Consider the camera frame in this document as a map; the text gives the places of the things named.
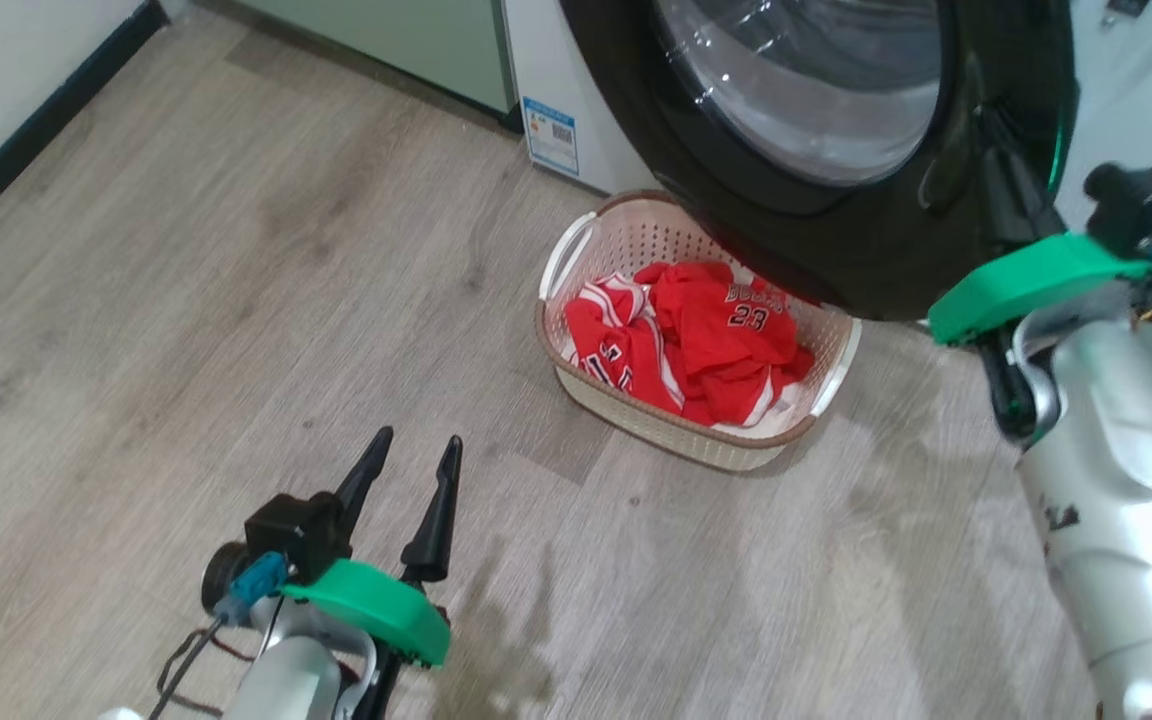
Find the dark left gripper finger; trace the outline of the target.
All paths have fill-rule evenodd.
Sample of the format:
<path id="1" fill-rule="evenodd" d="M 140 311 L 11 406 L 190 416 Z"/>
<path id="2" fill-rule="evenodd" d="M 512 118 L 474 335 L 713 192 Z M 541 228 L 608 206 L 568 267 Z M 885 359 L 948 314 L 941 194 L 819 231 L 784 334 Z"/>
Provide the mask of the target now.
<path id="1" fill-rule="evenodd" d="M 462 438 L 452 435 L 435 468 L 434 497 L 431 497 L 420 528 L 401 553 L 401 579 L 406 584 L 440 583 L 448 578 L 463 450 Z"/>
<path id="2" fill-rule="evenodd" d="M 353 533 L 355 533 L 355 528 L 361 520 L 362 507 L 365 505 L 372 484 L 381 475 L 393 438 L 393 427 L 379 429 L 371 438 L 364 454 L 348 471 L 335 492 L 335 497 L 340 501 L 340 511 L 338 520 L 335 520 L 338 541 L 346 544 L 346 546 L 353 541 Z"/>

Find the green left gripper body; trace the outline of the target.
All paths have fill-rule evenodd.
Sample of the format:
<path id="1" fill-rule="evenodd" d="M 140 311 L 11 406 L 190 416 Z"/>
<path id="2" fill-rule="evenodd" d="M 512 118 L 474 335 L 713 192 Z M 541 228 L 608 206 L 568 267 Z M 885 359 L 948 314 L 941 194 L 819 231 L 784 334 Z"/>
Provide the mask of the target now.
<path id="1" fill-rule="evenodd" d="M 338 560 L 311 585 L 282 589 L 288 600 L 308 602 L 343 626 L 334 641 L 317 632 L 324 646 L 358 653 L 366 662 L 357 682 L 340 694 L 333 720 L 385 720 L 404 667 L 431 669 L 447 661 L 450 620 L 426 585 L 447 579 L 448 560 L 402 562 L 403 571 L 392 577 L 366 562 Z M 358 641 L 361 650 L 348 647 Z"/>

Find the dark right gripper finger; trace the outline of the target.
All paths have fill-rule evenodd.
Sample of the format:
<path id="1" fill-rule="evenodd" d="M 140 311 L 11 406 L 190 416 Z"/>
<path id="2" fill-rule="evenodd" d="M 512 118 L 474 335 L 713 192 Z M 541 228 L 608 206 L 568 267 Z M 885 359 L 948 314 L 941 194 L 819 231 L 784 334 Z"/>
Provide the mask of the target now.
<path id="1" fill-rule="evenodd" d="M 922 177 L 922 210 L 929 214 L 980 214 L 979 106 L 986 73 L 979 55 L 963 55 L 941 82 L 934 129 L 938 145 Z"/>
<path id="2" fill-rule="evenodd" d="M 995 109 L 980 109 L 983 236 L 992 249 L 1021 249 L 1064 234 L 1046 182 L 1030 169 Z"/>

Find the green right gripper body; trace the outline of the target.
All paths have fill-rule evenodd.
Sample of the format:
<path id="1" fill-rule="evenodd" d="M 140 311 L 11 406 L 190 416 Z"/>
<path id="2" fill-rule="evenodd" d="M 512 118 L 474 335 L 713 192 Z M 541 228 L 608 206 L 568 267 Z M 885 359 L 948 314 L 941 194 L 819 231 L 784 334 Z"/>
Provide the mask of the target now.
<path id="1" fill-rule="evenodd" d="M 1030 361 L 1026 341 L 1062 333 L 1085 296 L 1140 281 L 1146 259 L 1124 259 L 1087 234 L 1056 234 L 973 270 L 929 310 L 932 340 L 973 348 L 986 369 L 996 427 L 1011 444 L 1034 444 L 1060 418 L 1056 384 Z"/>

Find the black washing machine door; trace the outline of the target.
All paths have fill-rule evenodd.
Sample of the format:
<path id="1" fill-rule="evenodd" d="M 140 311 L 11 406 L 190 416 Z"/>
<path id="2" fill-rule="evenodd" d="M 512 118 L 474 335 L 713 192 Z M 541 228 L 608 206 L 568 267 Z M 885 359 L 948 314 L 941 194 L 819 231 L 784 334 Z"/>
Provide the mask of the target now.
<path id="1" fill-rule="evenodd" d="M 559 0 L 627 141 L 732 256 L 805 300 L 920 319 L 996 249 L 929 214 L 941 82 L 995 61 L 1053 200 L 1078 109 L 1069 0 Z"/>

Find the red basketball jersey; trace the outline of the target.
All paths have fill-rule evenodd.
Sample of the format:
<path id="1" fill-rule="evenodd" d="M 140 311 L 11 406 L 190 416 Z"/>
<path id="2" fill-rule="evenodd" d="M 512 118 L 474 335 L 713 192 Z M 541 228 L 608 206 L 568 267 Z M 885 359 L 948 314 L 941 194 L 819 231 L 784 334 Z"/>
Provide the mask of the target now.
<path id="1" fill-rule="evenodd" d="M 814 367 L 787 293 L 723 263 L 605 275 L 563 314 L 568 363 L 704 427 L 755 427 Z"/>

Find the cream perforated laundry basket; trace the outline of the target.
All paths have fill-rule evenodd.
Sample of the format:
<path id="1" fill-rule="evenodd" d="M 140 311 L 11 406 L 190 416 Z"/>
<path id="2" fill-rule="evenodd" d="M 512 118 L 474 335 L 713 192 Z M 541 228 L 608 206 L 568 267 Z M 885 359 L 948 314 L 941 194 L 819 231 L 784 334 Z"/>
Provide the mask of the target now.
<path id="1" fill-rule="evenodd" d="M 732 473 L 770 464 L 826 414 L 858 351 L 861 320 L 790 297 L 797 338 L 814 354 L 812 370 L 755 427 L 705 429 L 594 382 L 562 356 L 570 342 L 563 306 L 579 287 L 613 272 L 630 275 L 654 262 L 722 262 L 745 273 L 745 266 L 666 194 L 644 190 L 611 197 L 568 225 L 541 273 L 535 331 L 558 382 L 589 414 L 680 457 Z"/>

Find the white front-load washing machine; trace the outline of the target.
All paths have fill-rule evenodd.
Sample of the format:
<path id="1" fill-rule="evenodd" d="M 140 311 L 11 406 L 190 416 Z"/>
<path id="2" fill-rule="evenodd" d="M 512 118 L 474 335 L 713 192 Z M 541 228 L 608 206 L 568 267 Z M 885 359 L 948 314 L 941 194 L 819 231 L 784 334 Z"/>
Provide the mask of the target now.
<path id="1" fill-rule="evenodd" d="M 1009 238 L 996 160 L 1070 228 L 1152 167 L 1152 0 L 506 0 L 535 160 L 662 190 L 756 273 L 920 320 Z"/>

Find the blue energy label sticker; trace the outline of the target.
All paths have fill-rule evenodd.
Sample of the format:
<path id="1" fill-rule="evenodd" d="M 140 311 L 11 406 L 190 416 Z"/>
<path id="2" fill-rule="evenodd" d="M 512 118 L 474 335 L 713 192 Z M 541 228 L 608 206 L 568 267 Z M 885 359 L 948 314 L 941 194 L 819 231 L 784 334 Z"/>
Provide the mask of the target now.
<path id="1" fill-rule="evenodd" d="M 522 118 L 531 159 L 564 176 L 579 179 L 575 119 L 532 97 L 522 100 Z"/>

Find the green cabinet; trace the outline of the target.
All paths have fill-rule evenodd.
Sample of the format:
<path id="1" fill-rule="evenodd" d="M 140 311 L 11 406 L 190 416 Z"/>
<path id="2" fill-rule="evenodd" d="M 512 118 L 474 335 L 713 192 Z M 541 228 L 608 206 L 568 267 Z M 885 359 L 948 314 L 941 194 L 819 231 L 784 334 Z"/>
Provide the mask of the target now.
<path id="1" fill-rule="evenodd" d="M 524 131 L 503 0 L 236 0 L 402 70 Z"/>

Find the black wall baseboard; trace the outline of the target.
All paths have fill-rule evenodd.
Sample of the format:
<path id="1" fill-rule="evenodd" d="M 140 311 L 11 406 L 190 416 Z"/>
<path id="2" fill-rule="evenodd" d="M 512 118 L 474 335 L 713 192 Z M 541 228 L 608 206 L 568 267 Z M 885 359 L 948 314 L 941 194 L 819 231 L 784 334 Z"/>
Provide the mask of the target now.
<path id="1" fill-rule="evenodd" d="M 0 0 L 0 196 L 168 22 L 162 0 Z"/>

